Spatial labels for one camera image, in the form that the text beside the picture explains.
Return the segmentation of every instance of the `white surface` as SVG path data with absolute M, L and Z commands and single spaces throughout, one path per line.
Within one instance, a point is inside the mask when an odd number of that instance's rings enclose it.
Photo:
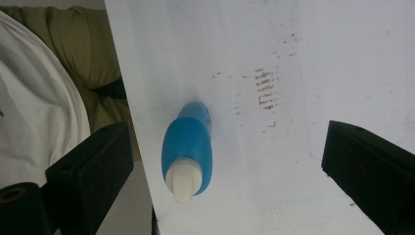
M 330 119 L 415 152 L 414 2 L 106 4 L 161 235 L 382 234 L 320 165 Z M 161 144 L 194 100 L 213 175 L 179 204 Z

